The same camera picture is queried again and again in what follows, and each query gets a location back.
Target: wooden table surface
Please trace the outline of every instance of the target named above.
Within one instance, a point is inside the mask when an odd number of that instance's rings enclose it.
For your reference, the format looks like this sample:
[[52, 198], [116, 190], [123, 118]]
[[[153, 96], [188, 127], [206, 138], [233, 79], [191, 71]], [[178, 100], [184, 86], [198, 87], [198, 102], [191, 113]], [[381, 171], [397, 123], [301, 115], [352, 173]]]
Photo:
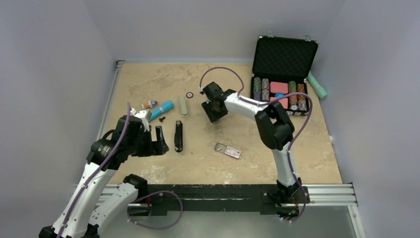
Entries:
[[[271, 150], [259, 137], [254, 121], [229, 113], [218, 122], [210, 123], [201, 107], [204, 96], [198, 87], [202, 74], [209, 68], [225, 66], [236, 71], [245, 82], [244, 96], [249, 96], [251, 84], [250, 63], [126, 63], [123, 65], [112, 102], [107, 129], [115, 128], [118, 118], [126, 114], [126, 103], [141, 109], [147, 100], [159, 104], [172, 100], [174, 108], [165, 113], [166, 119], [155, 119], [152, 126], [162, 125], [170, 150], [162, 156], [130, 157], [123, 163], [109, 183], [121, 183], [128, 174], [144, 177], [150, 184], [257, 184], [275, 183], [277, 171]], [[203, 86], [215, 81], [223, 90], [238, 91], [241, 84], [236, 76], [216, 69], [204, 78]], [[180, 95], [193, 92], [186, 99], [188, 117], [183, 118], [179, 106]], [[329, 140], [318, 97], [308, 84], [308, 93], [314, 102], [311, 119], [296, 140], [293, 151], [297, 171], [303, 183], [342, 183], [334, 152]], [[174, 150], [175, 121], [182, 120], [184, 150]], [[295, 133], [305, 117], [291, 116]], [[241, 150], [239, 160], [214, 151], [219, 142]]]

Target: metal bracket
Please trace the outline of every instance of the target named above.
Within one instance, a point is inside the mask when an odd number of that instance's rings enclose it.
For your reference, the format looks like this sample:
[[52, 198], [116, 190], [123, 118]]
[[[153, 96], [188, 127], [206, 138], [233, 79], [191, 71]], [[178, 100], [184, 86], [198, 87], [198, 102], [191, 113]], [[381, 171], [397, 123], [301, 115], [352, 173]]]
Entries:
[[102, 116], [99, 132], [96, 139], [100, 139], [102, 135], [105, 133], [106, 124], [108, 122], [109, 113], [111, 111], [112, 102], [114, 100], [115, 91], [116, 91], [117, 84], [119, 81], [119, 76], [121, 74], [122, 66], [124, 63], [125, 63], [125, 60], [117, 60], [115, 62], [115, 73], [114, 73], [114, 78], [112, 80], [111, 91], [109, 92], [108, 99], [106, 101], [105, 112]]
[[[278, 191], [278, 189], [275, 189], [275, 190], [269, 190], [269, 189], [264, 189], [264, 188], [261, 189], [262, 203], [264, 203], [264, 204], [276, 203], [276, 201], [273, 200], [274, 199], [273, 197], [276, 197], [277, 191]], [[298, 198], [299, 198], [299, 204], [303, 204], [303, 202], [305, 200], [305, 197], [304, 197], [305, 195], [304, 195], [303, 191], [300, 190], [300, 189], [293, 195], [293, 197], [289, 198], [288, 201], [284, 201], [284, 200], [280, 201], [281, 204], [287, 204], [286, 205], [287, 207], [289, 207], [290, 204], [294, 204], [296, 202], [295, 201], [295, 195], [297, 195]], [[311, 202], [311, 199], [310, 199], [310, 196], [308, 194], [307, 203], [310, 203], [310, 202]]]
[[352, 219], [353, 228], [357, 238], [366, 238], [365, 230], [363, 229], [362, 221], [359, 215], [357, 206], [348, 206], [350, 218]]

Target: black tool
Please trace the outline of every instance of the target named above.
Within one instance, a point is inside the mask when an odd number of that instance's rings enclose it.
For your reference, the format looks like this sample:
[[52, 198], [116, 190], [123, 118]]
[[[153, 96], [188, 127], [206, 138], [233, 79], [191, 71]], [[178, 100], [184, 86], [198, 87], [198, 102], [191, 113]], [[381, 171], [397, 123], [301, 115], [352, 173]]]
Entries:
[[[94, 163], [100, 165], [111, 153], [112, 148], [117, 143], [124, 129], [125, 118], [126, 116], [121, 117], [115, 129], [108, 131], [102, 139], [99, 139], [91, 145], [91, 152], [86, 158], [88, 164]], [[169, 147], [165, 143], [162, 126], [155, 126], [155, 130], [156, 141], [152, 141], [152, 127], [149, 126], [149, 130], [145, 130], [141, 119], [130, 117], [124, 139], [102, 170], [118, 170], [121, 163], [124, 163], [130, 155], [138, 157], [164, 155], [169, 150]]]
[[175, 125], [175, 151], [181, 152], [182, 149], [182, 122], [177, 120]]

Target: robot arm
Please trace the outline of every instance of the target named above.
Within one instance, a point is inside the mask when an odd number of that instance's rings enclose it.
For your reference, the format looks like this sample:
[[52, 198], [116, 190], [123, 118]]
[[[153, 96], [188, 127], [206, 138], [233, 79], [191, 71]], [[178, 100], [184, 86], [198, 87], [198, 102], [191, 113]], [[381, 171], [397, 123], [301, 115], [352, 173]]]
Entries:
[[[290, 201], [293, 194], [299, 189], [293, 174], [300, 180], [299, 175], [290, 169], [287, 148], [293, 139], [295, 130], [286, 111], [277, 102], [267, 106], [256, 106], [248, 102], [258, 101], [246, 98], [246, 101], [239, 99], [237, 92], [228, 89], [223, 91], [216, 83], [212, 82], [201, 91], [206, 96], [206, 101], [202, 103], [207, 116], [214, 122], [225, 116], [228, 112], [236, 112], [254, 120], [257, 123], [260, 138], [263, 143], [271, 149], [277, 167], [277, 185], [280, 190], [280, 199]], [[292, 167], [295, 167], [293, 153], [289, 152]]]
[[[151, 127], [148, 123], [148, 118], [151, 115], [150, 111], [136, 112], [132, 110], [131, 115], [127, 131], [115, 154], [92, 178], [89, 185], [85, 185], [86, 180], [94, 174], [115, 146], [124, 128], [126, 116], [118, 120], [114, 130], [107, 132], [102, 139], [92, 144], [85, 170], [76, 191], [57, 221], [52, 226], [44, 227], [41, 230], [40, 238], [56, 238], [60, 231], [60, 236], [64, 238], [94, 238], [117, 214], [114, 211], [126, 207], [140, 195], [137, 188], [142, 184], [147, 184], [147, 181], [135, 175], [130, 175], [126, 177], [119, 190], [95, 210], [103, 189], [121, 163], [128, 159], [128, 156], [162, 155], [169, 150], [163, 138], [161, 126], [156, 126], [157, 140], [152, 141]], [[112, 137], [108, 140], [107, 137], [110, 134], [112, 134]], [[143, 188], [141, 191], [141, 196], [143, 196], [144, 193], [147, 193], [147, 188]], [[95, 234], [90, 235], [92, 229], [95, 230]]]

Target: case lid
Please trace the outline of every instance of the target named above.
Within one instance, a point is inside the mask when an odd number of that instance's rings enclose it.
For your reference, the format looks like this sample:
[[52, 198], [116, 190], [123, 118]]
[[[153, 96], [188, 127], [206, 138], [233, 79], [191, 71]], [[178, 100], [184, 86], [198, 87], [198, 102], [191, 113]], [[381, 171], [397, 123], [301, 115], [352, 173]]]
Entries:
[[252, 72], [258, 77], [303, 81], [309, 74], [317, 49], [316, 41], [260, 37]]

